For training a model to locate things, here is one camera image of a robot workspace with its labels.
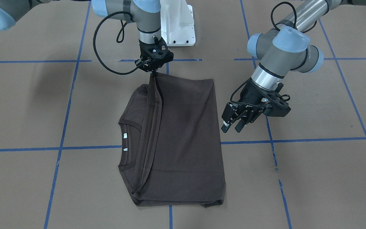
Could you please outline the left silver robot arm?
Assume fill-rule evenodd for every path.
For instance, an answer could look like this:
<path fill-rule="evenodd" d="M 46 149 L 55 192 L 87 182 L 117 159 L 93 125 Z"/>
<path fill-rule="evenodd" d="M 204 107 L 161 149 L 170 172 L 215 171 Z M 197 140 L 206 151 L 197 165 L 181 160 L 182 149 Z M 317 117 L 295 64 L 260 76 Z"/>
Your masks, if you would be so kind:
<path fill-rule="evenodd" d="M 279 22 L 270 16 L 273 28 L 252 35 L 247 44 L 248 53 L 260 62 L 251 77 L 241 86 L 238 101 L 230 99 L 222 113 L 222 131 L 225 133 L 235 123 L 236 132 L 253 123 L 260 115 L 284 117 L 291 108 L 290 96 L 280 95 L 283 79 L 290 71 L 312 73 L 324 61 L 322 51 L 310 45 L 307 32 L 330 10 L 340 5 L 366 6 L 366 0 L 306 0 Z"/>

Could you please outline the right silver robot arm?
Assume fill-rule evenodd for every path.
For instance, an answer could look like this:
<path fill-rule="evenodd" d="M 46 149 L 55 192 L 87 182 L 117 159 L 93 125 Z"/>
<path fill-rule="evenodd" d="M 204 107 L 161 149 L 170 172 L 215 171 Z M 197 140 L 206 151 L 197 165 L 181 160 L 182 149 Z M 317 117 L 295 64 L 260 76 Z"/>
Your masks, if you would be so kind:
<path fill-rule="evenodd" d="M 49 0 L 0 0 L 0 31 L 13 27 L 34 7 L 48 4 Z M 161 35 L 161 2 L 159 0 L 92 0 L 91 6 L 97 16 L 103 17 L 93 35 L 93 50 L 100 64 L 104 64 L 96 48 L 96 37 L 102 24 L 108 19 L 121 21 L 117 43 L 124 40 L 128 23 L 136 23 L 139 33 L 140 57 L 135 60 L 136 69 L 155 72 L 173 60 L 171 52 Z"/>

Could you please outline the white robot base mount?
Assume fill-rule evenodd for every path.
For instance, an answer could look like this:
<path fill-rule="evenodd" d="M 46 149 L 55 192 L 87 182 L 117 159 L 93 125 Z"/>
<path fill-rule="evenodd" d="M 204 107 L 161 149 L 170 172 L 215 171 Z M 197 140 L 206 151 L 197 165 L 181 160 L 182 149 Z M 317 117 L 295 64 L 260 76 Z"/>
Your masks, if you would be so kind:
<path fill-rule="evenodd" d="M 161 0 L 161 32 L 167 46 L 196 43 L 193 8 L 186 0 Z"/>

